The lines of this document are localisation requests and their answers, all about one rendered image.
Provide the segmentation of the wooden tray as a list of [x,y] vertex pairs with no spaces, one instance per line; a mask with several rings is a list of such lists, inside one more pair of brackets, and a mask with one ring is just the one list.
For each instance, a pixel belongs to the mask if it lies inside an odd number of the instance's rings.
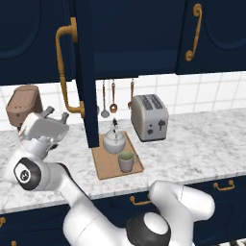
[[[126,139],[124,151],[130,151],[135,154],[135,163],[133,166],[133,170],[131,172],[128,172],[128,175],[142,172],[144,170],[144,167],[139,158],[139,155],[136,152],[135,147],[132,144],[127,132],[123,131],[123,134]],[[125,173],[120,170],[117,155],[109,154],[105,150],[103,146],[103,137],[104,135],[100,135],[100,146],[91,149],[98,179],[105,180],[109,178],[125,176]]]

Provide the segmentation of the white kettle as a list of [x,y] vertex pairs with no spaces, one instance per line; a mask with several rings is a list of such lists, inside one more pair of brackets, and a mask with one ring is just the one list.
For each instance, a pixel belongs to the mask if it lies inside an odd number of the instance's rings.
[[104,148],[110,154],[119,154],[123,151],[125,144],[125,136],[119,131],[118,122],[114,118],[111,123],[111,129],[103,137]]

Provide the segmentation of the wooden hanging spatula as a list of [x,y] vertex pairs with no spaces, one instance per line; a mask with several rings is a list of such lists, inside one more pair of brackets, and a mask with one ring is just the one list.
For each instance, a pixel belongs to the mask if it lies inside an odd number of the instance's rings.
[[133,97],[134,97],[134,86],[135,86],[135,79],[132,78],[132,81],[131,81],[131,98],[130,98],[130,101],[128,102],[128,109],[129,110],[132,108],[132,101],[133,101]]

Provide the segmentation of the grey green mug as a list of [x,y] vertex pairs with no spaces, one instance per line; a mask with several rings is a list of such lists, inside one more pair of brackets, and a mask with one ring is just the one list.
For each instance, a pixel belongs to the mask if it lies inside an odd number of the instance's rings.
[[134,154],[133,152],[124,151],[118,155],[119,168],[123,173],[132,172],[137,162],[138,154]]

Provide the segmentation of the wooden hanging slotted spoon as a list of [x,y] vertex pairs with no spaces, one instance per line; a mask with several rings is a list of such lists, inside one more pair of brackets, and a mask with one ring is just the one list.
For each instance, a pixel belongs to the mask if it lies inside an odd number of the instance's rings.
[[111,92],[112,92],[112,103],[110,105],[110,111],[111,111],[111,113],[116,113],[117,112],[117,105],[114,102],[114,96],[115,96],[115,82],[114,82],[114,80],[112,80]]

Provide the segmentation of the dark blue drawer front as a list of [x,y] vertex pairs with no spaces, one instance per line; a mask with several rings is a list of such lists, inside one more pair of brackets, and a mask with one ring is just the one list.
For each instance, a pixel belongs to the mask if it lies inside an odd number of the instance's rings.
[[[213,188],[213,183],[218,182],[223,187],[229,180],[234,181],[233,190]],[[246,237],[246,176],[191,184],[190,187],[205,191],[215,203],[212,218],[194,224],[196,246],[214,246]]]
[[0,214],[0,246],[70,246],[62,225],[68,205]]
[[130,202],[130,197],[135,196],[137,202],[148,201],[148,192],[138,192],[108,198],[96,199],[92,203],[98,208],[113,225],[119,228],[125,228],[127,222],[144,212],[160,213],[154,204],[145,206],[134,206]]

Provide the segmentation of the silver toaster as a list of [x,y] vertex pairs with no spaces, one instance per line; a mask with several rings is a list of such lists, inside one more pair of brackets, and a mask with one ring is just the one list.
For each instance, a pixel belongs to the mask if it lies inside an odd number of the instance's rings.
[[131,120],[139,139],[166,139],[168,110],[156,94],[135,95],[132,100]]

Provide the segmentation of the open dark blue cabinet door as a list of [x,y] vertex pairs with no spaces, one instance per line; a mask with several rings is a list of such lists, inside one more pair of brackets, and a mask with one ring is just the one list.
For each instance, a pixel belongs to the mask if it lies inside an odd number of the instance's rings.
[[85,105],[85,129],[89,148],[99,146],[98,117],[92,37],[91,0],[74,0],[78,43],[76,47],[76,82],[79,98]]

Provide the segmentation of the dark blue wall cabinet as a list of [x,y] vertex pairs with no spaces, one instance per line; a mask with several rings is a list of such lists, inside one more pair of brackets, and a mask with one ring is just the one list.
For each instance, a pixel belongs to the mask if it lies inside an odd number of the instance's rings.
[[91,0],[95,76],[175,71],[185,0]]

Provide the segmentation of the grey hanging ladle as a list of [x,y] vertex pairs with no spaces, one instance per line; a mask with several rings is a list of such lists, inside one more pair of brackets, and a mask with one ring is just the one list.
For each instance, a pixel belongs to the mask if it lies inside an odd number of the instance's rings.
[[101,116],[103,118],[108,118],[110,113],[106,109],[106,90],[103,89],[103,110],[101,111]]

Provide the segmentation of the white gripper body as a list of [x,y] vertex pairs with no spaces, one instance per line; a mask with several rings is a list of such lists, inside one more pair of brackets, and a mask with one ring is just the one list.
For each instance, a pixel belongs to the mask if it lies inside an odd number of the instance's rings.
[[47,137],[52,142],[58,143],[62,141],[69,126],[62,124],[60,120],[51,117],[43,118],[39,113],[30,113],[19,131],[21,139],[39,139],[40,137]]

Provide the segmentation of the brown bread box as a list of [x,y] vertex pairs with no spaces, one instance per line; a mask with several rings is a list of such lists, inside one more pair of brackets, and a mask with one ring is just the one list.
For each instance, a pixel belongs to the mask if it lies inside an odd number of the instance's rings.
[[6,106],[10,123],[20,130],[24,120],[30,112],[43,111],[39,89],[37,86],[19,86],[13,91],[12,97]]

